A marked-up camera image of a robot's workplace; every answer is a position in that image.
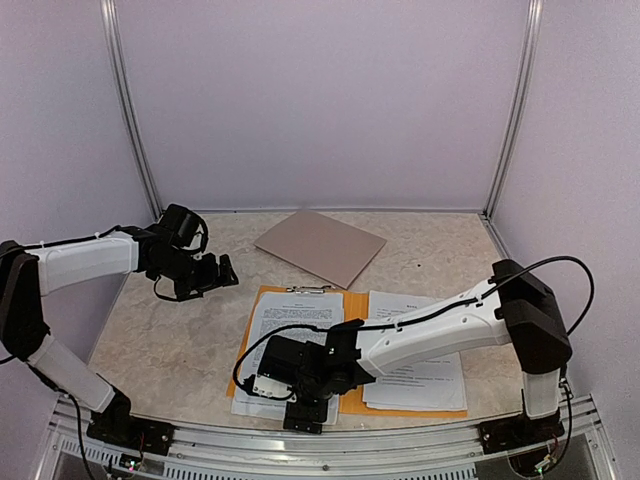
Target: metal clip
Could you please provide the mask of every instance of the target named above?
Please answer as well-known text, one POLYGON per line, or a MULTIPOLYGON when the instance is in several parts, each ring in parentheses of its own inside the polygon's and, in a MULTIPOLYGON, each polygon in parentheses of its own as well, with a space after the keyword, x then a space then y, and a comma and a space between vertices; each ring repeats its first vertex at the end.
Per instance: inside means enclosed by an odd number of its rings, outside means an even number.
POLYGON ((316 294, 321 295, 325 293, 327 290, 335 290, 335 287, 331 285, 323 285, 322 287, 289 287, 287 288, 287 292, 290 293, 301 293, 301 294, 316 294))

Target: orange clipboard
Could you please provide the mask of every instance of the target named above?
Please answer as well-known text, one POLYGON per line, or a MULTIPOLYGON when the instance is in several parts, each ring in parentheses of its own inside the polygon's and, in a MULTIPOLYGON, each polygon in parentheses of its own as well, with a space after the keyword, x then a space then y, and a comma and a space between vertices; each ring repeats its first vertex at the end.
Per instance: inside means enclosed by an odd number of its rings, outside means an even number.
MULTIPOLYGON (((247 324, 247 329, 244 332, 242 343, 238 351, 238 359, 246 351, 247 343, 249 342, 249 331, 251 330, 251 323, 253 322, 253 315, 255 314, 256 307, 262 295, 266 292, 286 293, 285 287, 272 287, 263 285, 258 290, 256 301, 253 304, 251 310, 251 318, 247 324)), ((332 295, 335 293, 341 293, 344 296, 344 320, 355 320, 358 318, 367 318, 369 315, 369 294, 368 293, 352 293, 346 290, 335 290, 325 292, 326 295, 332 295)), ((233 397, 236 390, 236 386, 233 383, 233 379, 229 380, 229 386, 227 387, 227 396, 233 397)), ((362 394, 364 387, 360 385, 357 389, 351 390, 349 393, 340 397, 340 413, 355 414, 355 415, 377 415, 387 417, 422 417, 422 418, 466 418, 468 412, 463 411, 437 411, 437 412, 412 412, 405 410, 378 410, 375 408, 367 407, 367 404, 362 401, 362 394)))

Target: metal frame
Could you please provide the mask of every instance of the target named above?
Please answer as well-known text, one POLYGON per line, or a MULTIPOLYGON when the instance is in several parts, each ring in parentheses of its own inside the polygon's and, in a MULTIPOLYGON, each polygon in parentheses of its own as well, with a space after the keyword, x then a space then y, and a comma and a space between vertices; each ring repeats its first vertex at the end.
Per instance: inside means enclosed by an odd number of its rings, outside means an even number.
POLYGON ((124 56, 122 54, 120 31, 118 29, 116 4, 114 0, 100 0, 100 6, 102 9, 102 22, 104 23, 107 47, 109 49, 109 57, 111 59, 111 67, 115 77, 120 106, 122 108, 122 116, 125 126, 127 127, 129 141, 131 142, 131 149, 133 150, 133 156, 138 169, 138 174, 140 175, 140 181, 144 188, 145 197, 149 204, 149 209, 151 210, 154 218, 157 219, 160 218, 160 215, 162 214, 162 202, 160 201, 160 196, 153 180, 151 168, 147 161, 147 155, 140 136, 140 128, 138 127, 138 120, 131 100, 131 92, 129 90, 129 82, 127 80, 124 56))
MULTIPOLYGON (((592 398, 575 399, 572 407, 574 435, 586 435, 598 478, 619 478, 592 398)), ((561 405, 561 414, 566 426, 565 404, 561 405)), ((82 418, 86 429, 90 412, 84 408, 82 418)), ((169 455, 145 455, 158 474, 145 473, 144 478, 275 480, 348 476, 354 480, 404 480, 423 475, 446 478, 446 472, 450 473, 449 478, 455 478, 451 472, 459 472, 459 478, 475 478, 474 464, 507 455, 483 454, 477 431, 480 421, 393 430, 329 431, 321 436, 172 422, 177 429, 169 455)), ((45 455, 35 479, 52 479, 62 453, 80 456, 76 428, 75 409, 61 398, 49 423, 45 455)), ((109 458, 136 453, 86 437, 84 441, 89 460, 104 466, 109 458)))
POLYGON ((538 45, 538 35, 540 32, 540 21, 542 17, 543 0, 529 1, 529 14, 527 17, 527 26, 525 30, 524 44, 522 46, 522 56, 520 58, 520 70, 518 72, 518 81, 516 91, 511 104, 511 112, 507 123, 507 131, 502 141, 500 158, 493 177, 493 183, 489 192, 489 198, 484 208, 484 216, 488 222, 493 221, 500 195, 504 189, 507 172, 511 165, 513 151, 522 122, 522 114, 524 112, 527 95, 529 92, 529 82, 533 71, 533 62, 535 59, 536 47, 538 45))

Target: tabletop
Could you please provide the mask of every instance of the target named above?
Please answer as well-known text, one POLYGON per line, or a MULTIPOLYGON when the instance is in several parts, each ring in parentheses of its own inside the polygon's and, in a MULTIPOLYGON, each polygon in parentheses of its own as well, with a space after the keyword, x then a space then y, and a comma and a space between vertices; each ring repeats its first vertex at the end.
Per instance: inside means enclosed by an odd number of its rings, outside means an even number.
MULTIPOLYGON (((387 239, 350 287, 353 292, 448 298, 491 276, 500 259, 474 214, 323 212, 387 239)), ((94 349, 90 366, 132 401, 132 413, 215 426, 281 429, 280 421, 231 414, 226 388, 261 285, 317 286, 321 279, 253 246, 291 213, 203 215, 208 251, 229 254, 240 285, 184 303, 158 300, 153 284, 131 274, 94 349)), ((159 284, 172 294, 171 282, 159 284)), ((461 353, 465 419, 521 409, 522 374, 511 345, 461 353)), ((380 429, 456 419, 341 414, 327 430, 380 429)))

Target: stack of paper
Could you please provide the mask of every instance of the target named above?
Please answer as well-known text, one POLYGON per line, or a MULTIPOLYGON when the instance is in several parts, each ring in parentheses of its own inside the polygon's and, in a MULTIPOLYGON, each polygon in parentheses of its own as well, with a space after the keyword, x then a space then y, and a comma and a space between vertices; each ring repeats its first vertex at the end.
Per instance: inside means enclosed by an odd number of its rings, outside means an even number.
MULTIPOLYGON (((369 318, 385 318, 435 303, 428 297, 372 291, 369 318)), ((461 411, 467 409, 460 354, 402 367, 364 386, 363 401, 380 410, 461 411)))
MULTIPOLYGON (((292 324, 312 324, 321 328, 329 328, 344 321, 343 295, 341 293, 299 294, 271 293, 262 295, 256 306, 248 345, 253 345, 260 337, 278 327, 292 324)), ((313 341, 324 345, 326 334, 313 333, 309 330, 287 330, 279 335, 299 341, 313 341)), ((239 378, 244 379, 258 371, 260 359, 267 341, 263 342, 244 361, 239 378)), ((329 401, 327 415, 328 425, 338 419, 338 397, 329 401)), ((252 397, 236 388, 231 404, 231 413, 251 415, 254 417, 284 419, 286 402, 252 397)))

